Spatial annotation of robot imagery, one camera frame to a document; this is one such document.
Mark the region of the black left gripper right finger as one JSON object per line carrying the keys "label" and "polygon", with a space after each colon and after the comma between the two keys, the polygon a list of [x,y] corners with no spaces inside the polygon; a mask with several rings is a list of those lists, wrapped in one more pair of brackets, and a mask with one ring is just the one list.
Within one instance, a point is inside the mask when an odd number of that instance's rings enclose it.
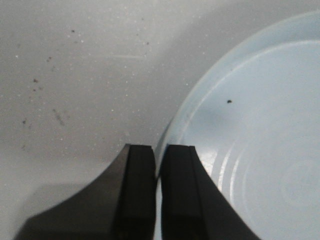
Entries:
{"label": "black left gripper right finger", "polygon": [[169,145],[160,176],[162,239],[259,239],[209,177],[194,146]]}

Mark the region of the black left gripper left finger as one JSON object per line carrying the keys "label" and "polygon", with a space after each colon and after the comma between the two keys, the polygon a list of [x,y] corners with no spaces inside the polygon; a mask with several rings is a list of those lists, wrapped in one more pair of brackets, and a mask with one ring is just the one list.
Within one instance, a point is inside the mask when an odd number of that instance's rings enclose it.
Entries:
{"label": "black left gripper left finger", "polygon": [[127,144],[94,181],[30,217],[18,240],[151,240],[156,221],[155,155]]}

